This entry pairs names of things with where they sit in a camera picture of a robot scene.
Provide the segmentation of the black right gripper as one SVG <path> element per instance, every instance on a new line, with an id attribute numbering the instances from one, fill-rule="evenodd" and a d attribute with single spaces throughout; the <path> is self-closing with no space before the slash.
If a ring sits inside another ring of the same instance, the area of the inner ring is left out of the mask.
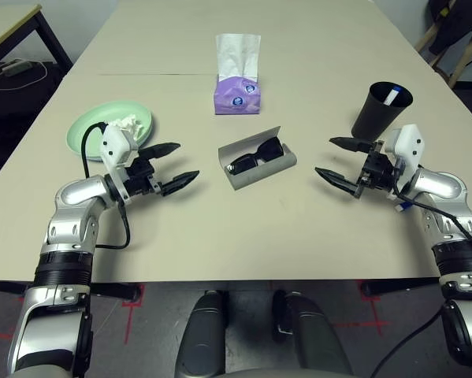
<path id="1" fill-rule="evenodd" d="M 321 178 L 354 198 L 360 198 L 366 188 L 392 191 L 394 166 L 388 156 L 381 152 L 382 141 L 370 142 L 349 137 L 333 137 L 329 141 L 344 150 L 367 153 L 367 157 L 356 183 L 347 180 L 338 172 L 315 167 L 315 172 Z"/>

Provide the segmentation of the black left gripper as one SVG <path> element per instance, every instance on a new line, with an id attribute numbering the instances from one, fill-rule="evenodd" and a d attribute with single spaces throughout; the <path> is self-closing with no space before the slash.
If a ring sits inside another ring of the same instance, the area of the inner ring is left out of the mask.
<path id="1" fill-rule="evenodd" d="M 127 180 L 124 182 L 129 196 L 158 194 L 161 196 L 171 195 L 192 182 L 198 175 L 199 170 L 182 173 L 172 178 L 168 183 L 161 184 L 154 178 L 154 167 L 148 161 L 150 159 L 163 158 L 180 148 L 179 143 L 159 143 L 139 150 L 129 167 L 125 168 Z"/>

